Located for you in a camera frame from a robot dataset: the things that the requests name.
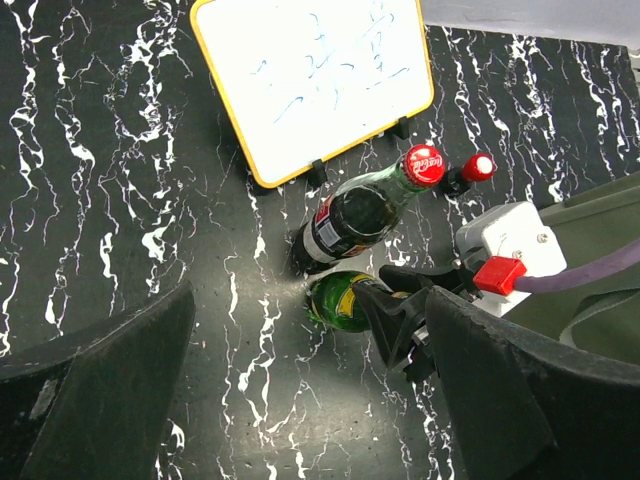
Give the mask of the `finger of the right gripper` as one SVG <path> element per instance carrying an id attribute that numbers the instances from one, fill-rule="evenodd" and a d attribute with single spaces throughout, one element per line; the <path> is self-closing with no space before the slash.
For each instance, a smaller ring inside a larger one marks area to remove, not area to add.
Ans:
<path id="1" fill-rule="evenodd" d="M 409 383 L 422 383 L 436 372 L 425 307 L 433 287 L 427 282 L 404 296 L 364 284 L 353 288 L 382 362 L 388 370 L 401 370 Z"/>

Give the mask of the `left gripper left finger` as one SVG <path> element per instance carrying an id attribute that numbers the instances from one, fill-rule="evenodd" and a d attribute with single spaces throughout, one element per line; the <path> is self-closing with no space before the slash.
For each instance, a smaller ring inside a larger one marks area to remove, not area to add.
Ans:
<path id="1" fill-rule="evenodd" d="M 2 478 L 151 478 L 195 313 L 183 281 L 2 358 Z"/>

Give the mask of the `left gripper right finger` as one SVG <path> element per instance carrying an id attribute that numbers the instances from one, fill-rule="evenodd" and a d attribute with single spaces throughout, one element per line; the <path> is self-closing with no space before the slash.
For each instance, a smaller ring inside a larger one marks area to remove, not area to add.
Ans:
<path id="1" fill-rule="evenodd" d="M 638 478 L 638 366 L 565 346 L 440 287 L 425 314 L 469 478 Z"/>

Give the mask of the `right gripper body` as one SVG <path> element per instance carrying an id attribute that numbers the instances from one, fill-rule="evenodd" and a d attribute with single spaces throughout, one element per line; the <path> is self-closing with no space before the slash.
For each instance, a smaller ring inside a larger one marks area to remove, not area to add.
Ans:
<path id="1" fill-rule="evenodd" d="M 384 265 L 379 269 L 391 293 L 377 297 L 380 320 L 429 320 L 438 315 L 476 315 L 483 311 L 472 302 L 472 272 L 464 265 L 417 269 Z"/>

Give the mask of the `green perrier bottle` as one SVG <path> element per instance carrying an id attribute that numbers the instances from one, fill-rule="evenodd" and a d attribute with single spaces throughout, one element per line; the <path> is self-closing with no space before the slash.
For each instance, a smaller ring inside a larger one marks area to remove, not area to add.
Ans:
<path id="1" fill-rule="evenodd" d="M 362 333 L 370 330 L 365 312 L 357 302 L 353 286 L 363 284 L 389 294 L 406 298 L 408 292 L 394 292 L 382 281 L 366 273 L 344 270 L 328 274 L 313 282 L 307 292 L 308 317 L 328 328 Z"/>

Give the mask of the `coca-cola glass bottle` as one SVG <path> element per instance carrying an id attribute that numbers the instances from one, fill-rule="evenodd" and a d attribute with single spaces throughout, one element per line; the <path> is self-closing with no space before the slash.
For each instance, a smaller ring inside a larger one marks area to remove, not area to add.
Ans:
<path id="1" fill-rule="evenodd" d="M 372 248 L 395 228 L 411 201 L 436 186 L 445 171 L 440 151 L 421 144 L 387 168 L 341 184 L 296 235 L 292 256 L 297 270 L 321 273 Z"/>

